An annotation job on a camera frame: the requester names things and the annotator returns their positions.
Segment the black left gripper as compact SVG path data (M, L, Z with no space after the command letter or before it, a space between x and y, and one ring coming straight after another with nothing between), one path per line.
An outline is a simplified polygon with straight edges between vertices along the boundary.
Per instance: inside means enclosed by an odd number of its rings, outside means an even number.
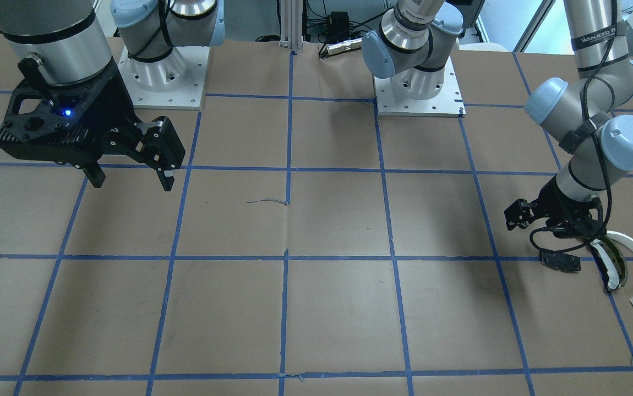
M547 182L536 199L536 218L545 218L556 238L591 238L606 234L603 204L592 195L589 201L576 201L561 192L556 182Z

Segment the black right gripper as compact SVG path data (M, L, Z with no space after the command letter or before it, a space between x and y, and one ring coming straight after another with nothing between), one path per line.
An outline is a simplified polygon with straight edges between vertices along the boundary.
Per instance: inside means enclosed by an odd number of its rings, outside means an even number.
M166 116L143 123L111 59L95 75L69 87L68 106L78 122L81 143L68 162L82 168L93 188L106 180L98 161L103 155L122 155L156 170L164 191L171 191L174 172L182 165L185 147Z

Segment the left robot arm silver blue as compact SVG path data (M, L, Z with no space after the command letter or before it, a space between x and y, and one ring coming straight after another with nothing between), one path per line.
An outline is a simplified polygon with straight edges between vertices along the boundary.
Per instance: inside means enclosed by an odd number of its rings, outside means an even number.
M514 201L504 216L508 230L544 219L541 232L592 240L606 232L612 185L633 171L633 115L611 115L633 98L633 60L618 1L566 1L565 12L578 81L546 80L525 111L571 160L535 200ZM406 85L438 78L461 28L461 13L443 1L399 1L364 36L364 62L375 78L405 74Z

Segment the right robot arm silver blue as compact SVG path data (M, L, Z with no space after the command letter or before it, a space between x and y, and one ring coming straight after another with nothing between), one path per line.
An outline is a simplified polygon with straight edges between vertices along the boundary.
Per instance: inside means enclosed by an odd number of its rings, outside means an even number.
M126 56L115 61L91 1L0 1L0 30L24 80L0 125L0 150L52 161L105 181L103 155L152 168L165 191L185 148L171 120L138 118L136 106L197 108L209 47L225 38L222 1L113 1Z

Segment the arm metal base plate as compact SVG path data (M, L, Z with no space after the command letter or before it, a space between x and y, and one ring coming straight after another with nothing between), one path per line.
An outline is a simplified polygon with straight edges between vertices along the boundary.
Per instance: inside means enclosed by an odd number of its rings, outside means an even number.
M442 70L433 73L415 68L391 78L373 77L378 112L381 116L465 116L464 101L448 58Z
M135 108L201 110L210 51L175 47L167 58L144 63L128 58L124 48L118 67Z

